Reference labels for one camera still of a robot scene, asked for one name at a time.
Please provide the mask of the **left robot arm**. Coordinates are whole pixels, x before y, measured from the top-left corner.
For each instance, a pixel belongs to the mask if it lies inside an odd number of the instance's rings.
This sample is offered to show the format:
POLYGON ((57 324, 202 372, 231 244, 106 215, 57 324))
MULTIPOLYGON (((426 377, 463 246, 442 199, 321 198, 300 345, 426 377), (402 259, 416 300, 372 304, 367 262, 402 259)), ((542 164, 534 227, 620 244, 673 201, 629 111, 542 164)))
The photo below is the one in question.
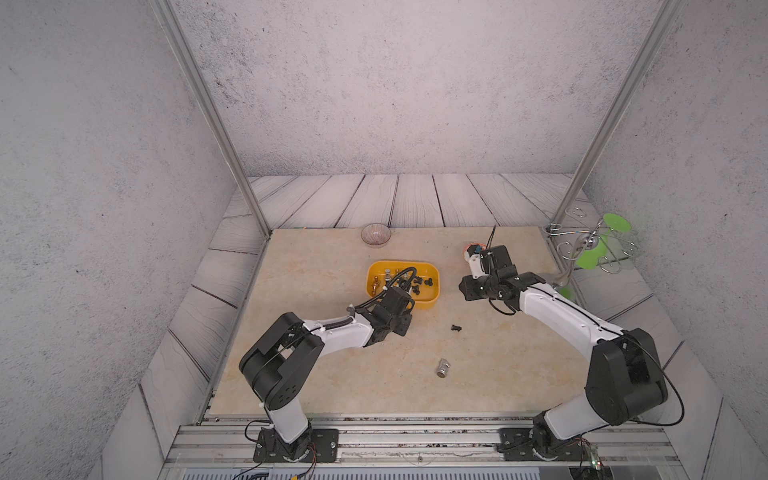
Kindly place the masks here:
POLYGON ((243 355, 239 370, 269 420, 254 440, 255 462, 336 460, 339 432, 312 426, 300 404, 301 389, 320 358, 370 347, 391 333, 404 336, 415 307, 410 290, 420 282, 417 269, 409 266, 379 294, 349 306, 342 317, 303 320, 293 312, 284 313, 243 355))

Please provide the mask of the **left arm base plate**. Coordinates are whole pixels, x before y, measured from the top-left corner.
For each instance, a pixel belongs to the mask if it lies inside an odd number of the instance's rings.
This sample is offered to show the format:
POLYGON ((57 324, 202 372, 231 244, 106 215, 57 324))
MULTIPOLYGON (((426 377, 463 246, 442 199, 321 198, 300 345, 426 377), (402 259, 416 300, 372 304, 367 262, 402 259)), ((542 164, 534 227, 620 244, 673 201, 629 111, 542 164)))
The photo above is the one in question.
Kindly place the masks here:
POLYGON ((294 442, 286 442, 274 428, 262 429, 256 440, 256 463, 333 463, 337 460, 339 431, 309 427, 294 442))

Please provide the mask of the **gold chess piece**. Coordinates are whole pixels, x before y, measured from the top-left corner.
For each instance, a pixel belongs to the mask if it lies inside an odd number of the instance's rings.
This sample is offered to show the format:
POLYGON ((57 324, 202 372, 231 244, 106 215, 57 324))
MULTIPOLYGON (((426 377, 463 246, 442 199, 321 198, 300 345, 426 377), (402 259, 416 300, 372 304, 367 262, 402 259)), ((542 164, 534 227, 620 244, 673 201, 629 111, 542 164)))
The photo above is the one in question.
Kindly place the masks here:
POLYGON ((378 295, 381 292, 381 290, 383 289, 383 286, 382 286, 382 281, 381 281, 379 276, 374 276, 373 277, 373 280, 371 282, 371 287, 372 287, 372 289, 371 289, 371 296, 372 297, 378 295))

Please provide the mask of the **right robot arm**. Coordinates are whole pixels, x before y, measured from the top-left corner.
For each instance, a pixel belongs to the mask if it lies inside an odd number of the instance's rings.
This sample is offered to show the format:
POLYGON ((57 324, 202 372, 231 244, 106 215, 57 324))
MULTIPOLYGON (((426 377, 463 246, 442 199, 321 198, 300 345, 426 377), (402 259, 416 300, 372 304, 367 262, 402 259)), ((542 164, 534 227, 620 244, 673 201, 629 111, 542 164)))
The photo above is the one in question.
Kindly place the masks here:
POLYGON ((560 277, 518 271, 503 245, 470 244, 464 259, 470 273, 459 289, 466 300, 501 302, 507 316, 522 312, 539 320, 588 362, 583 392, 534 418, 530 437, 539 458, 555 460, 586 433, 639 422, 679 393, 648 332, 619 330, 587 312, 558 292, 560 277))

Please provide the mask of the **silver rook chess piece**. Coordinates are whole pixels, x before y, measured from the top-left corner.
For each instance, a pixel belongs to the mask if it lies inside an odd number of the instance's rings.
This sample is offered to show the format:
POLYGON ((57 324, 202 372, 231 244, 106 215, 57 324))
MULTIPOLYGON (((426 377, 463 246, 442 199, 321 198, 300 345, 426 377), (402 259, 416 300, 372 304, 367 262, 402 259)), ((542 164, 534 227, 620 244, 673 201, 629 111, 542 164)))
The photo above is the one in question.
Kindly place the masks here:
POLYGON ((447 359, 441 358, 436 368, 436 375, 439 378, 445 378, 450 370, 450 363, 447 359))

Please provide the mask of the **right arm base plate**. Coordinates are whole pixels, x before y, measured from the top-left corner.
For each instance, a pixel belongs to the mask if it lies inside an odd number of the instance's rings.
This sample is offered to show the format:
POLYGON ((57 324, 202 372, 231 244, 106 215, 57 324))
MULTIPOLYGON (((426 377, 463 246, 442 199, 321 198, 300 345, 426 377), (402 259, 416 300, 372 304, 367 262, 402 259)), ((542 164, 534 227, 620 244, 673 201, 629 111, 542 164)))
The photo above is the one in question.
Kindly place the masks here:
POLYGON ((548 434, 536 433, 534 428, 502 428, 495 450, 505 461, 587 461, 589 447, 585 440, 574 437, 559 440, 548 434))

